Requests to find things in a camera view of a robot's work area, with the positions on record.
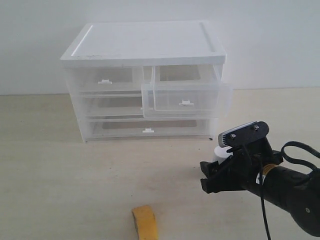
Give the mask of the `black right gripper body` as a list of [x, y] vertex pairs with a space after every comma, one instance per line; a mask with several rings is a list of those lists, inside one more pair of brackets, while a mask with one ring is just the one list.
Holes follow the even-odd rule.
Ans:
[[208, 194], [232, 191], [260, 193], [260, 170], [268, 164], [278, 166], [283, 162], [279, 151], [273, 150], [271, 157], [262, 154], [251, 156], [252, 165], [245, 163], [245, 156], [231, 155], [222, 163], [200, 162], [200, 169], [205, 178], [200, 180], [202, 190]]

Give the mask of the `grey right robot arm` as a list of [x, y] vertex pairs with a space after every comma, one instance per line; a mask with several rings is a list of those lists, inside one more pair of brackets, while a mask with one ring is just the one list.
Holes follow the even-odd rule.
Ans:
[[281, 166], [281, 155], [253, 154], [248, 164], [243, 153], [232, 154], [222, 163], [200, 162], [208, 194], [248, 191], [291, 215], [307, 234], [320, 235], [320, 172], [309, 174]]

